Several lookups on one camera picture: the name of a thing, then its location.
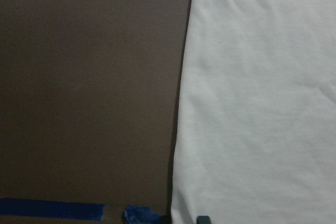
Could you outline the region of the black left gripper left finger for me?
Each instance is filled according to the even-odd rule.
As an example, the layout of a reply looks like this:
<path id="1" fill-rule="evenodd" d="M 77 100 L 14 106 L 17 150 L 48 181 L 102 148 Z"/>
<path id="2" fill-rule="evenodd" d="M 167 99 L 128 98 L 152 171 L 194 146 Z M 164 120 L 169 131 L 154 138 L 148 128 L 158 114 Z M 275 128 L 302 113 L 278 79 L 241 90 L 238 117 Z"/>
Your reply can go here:
<path id="1" fill-rule="evenodd" d="M 169 215 L 161 216 L 159 219 L 159 224 L 171 224 L 171 216 Z"/>

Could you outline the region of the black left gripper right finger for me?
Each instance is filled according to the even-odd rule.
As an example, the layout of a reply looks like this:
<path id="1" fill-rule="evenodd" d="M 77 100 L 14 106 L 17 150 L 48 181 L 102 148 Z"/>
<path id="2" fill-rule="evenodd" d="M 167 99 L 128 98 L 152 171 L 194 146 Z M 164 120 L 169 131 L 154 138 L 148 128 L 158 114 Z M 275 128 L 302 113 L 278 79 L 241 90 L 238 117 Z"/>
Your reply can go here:
<path id="1" fill-rule="evenodd" d="M 211 224 L 211 219 L 209 216 L 198 216 L 196 218 L 197 224 Z"/>

